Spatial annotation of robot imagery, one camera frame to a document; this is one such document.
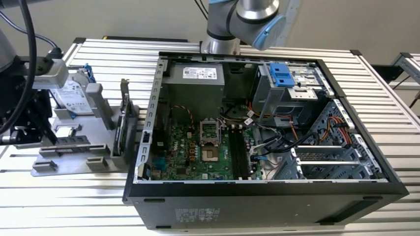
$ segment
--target slotted aluminum surface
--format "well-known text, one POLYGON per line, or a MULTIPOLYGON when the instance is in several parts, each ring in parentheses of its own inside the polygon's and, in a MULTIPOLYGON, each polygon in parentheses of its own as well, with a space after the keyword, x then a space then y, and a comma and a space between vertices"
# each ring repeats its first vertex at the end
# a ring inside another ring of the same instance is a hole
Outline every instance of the slotted aluminum surface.
MULTIPOLYGON (((94 67, 103 95, 119 104, 121 79, 130 79, 130 93, 147 108, 159 51, 198 52, 197 43, 89 39, 74 44, 69 65, 94 67)), ((363 57, 350 51, 271 48, 261 52, 243 47, 243 55, 323 59, 354 105, 402 181, 411 192, 346 227, 209 229, 149 231, 122 195, 126 173, 31 177, 38 149, 10 147, 0 159, 2 235, 342 235, 394 236, 420 234, 420 129, 395 94, 381 82, 363 57)), ((141 114, 141 125, 145 119, 141 114)))

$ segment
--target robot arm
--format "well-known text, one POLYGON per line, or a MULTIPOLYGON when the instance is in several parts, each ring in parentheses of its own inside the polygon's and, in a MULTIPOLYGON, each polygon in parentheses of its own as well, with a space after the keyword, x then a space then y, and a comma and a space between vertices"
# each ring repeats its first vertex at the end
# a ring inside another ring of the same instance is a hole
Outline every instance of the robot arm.
POLYGON ((259 50, 278 40, 286 24, 281 0, 210 0, 209 37, 201 51, 239 54, 241 40, 259 50))

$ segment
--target cable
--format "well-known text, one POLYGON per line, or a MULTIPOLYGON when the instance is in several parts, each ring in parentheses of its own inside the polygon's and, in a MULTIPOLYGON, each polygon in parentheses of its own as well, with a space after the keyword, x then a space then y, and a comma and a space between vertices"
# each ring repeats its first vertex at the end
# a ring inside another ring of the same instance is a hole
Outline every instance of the cable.
MULTIPOLYGON (((261 113, 258 113, 258 112, 255 112, 254 110, 253 110, 253 104, 251 104, 251 102, 249 103, 249 109, 255 113, 255 115, 258 116, 258 117, 261 117, 261 113)), ((294 116, 293 115, 275 115, 275 117, 285 117, 285 118, 290 118, 290 124, 291 124, 291 129, 293 129, 293 132, 294 132, 294 135, 295 135, 295 139, 297 139, 297 141, 299 140, 299 137, 298 137, 298 134, 297 134, 297 130, 295 130, 295 127, 294 127, 294 116)))
POLYGON ((0 134, 3 134, 7 130, 11 129, 11 127, 14 126, 14 124, 17 123, 19 119, 22 112, 26 109, 26 105, 33 95, 33 85, 35 81, 35 72, 37 72, 37 67, 38 67, 37 65, 38 42, 35 39, 35 30, 34 30, 34 24, 33 24, 33 18, 31 18, 27 0, 19 0, 19 5, 21 5, 21 11, 23 14, 25 22, 26 22, 27 31, 29 31, 29 44, 30 44, 30 70, 29 71, 30 73, 29 73, 25 91, 19 99, 15 111, 11 117, 9 118, 6 124, 0 128, 0 134))
POLYGON ((197 5, 198 5, 198 7, 199 7, 202 13, 203 13, 203 16, 205 16, 206 20, 209 20, 209 17, 207 17, 207 15, 206 15, 206 13, 205 13, 202 7, 201 7, 201 4, 198 3, 198 0, 195 0, 195 2, 197 2, 197 5))
POLYGON ((303 142, 311 137, 314 136, 315 137, 315 142, 318 143, 319 142, 319 134, 317 132, 309 132, 303 137, 302 139, 299 139, 295 143, 293 143, 289 147, 286 148, 282 148, 282 149, 273 149, 270 150, 267 153, 265 154, 261 154, 259 156, 267 156, 269 154, 271 153, 285 153, 285 152, 289 152, 291 151, 291 149, 297 146, 299 146, 301 144, 303 144, 303 142))
MULTIPOLYGON (((13 21, 11 19, 7 17, 7 15, 0 11, 0 16, 3 17, 5 21, 22 33, 29 34, 27 31, 21 28, 13 21)), ((57 45, 57 43, 47 38, 46 36, 42 36, 39 34, 35 34, 35 37, 39 38, 41 40, 46 41, 54 48, 58 48, 59 46, 57 45)))
MULTIPOLYGON (((339 124, 339 123, 345 124, 345 120, 341 117, 329 117, 327 129, 326 129, 326 133, 325 133, 321 141, 325 141, 329 137, 330 130, 331 130, 331 120, 334 120, 337 122, 337 124, 339 124)), ((346 129, 343 127, 338 127, 338 129, 339 129, 339 132, 345 138, 346 144, 353 144, 353 139, 351 139, 346 129)))
POLYGON ((203 4, 203 1, 201 0, 201 3, 202 3, 202 7, 203 7, 203 10, 206 11, 207 14, 210 14, 209 10, 206 9, 206 6, 203 4))
POLYGON ((419 100, 419 99, 415 99, 415 100, 413 101, 413 103, 411 103, 410 106, 409 106, 410 108, 413 108, 413 107, 415 106, 418 100, 419 100))
POLYGON ((399 84, 393 88, 393 90, 395 90, 395 88, 399 87, 401 84, 402 84, 409 78, 410 78, 410 76, 407 76, 406 79, 399 82, 399 84))
POLYGON ((195 128, 195 121, 194 121, 193 114, 191 114, 191 111, 189 110, 189 108, 185 107, 185 106, 173 106, 173 107, 171 107, 171 110, 173 110, 174 108, 183 108, 183 109, 189 112, 190 119, 191 119, 191 128, 195 128))

